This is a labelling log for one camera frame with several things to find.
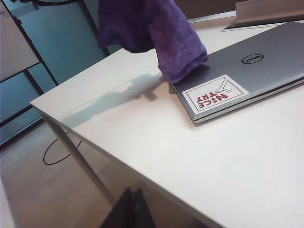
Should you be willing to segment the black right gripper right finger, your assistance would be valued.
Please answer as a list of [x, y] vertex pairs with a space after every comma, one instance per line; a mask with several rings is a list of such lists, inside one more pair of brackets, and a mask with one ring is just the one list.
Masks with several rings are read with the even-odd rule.
[[135, 228], [157, 227], [150, 213], [142, 189], [138, 189], [134, 195], [134, 227]]

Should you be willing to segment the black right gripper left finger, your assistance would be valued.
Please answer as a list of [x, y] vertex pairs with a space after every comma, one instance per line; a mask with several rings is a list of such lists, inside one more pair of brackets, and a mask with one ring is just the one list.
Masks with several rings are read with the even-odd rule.
[[134, 192], [127, 188], [109, 215], [109, 228], [133, 228], [134, 227]]

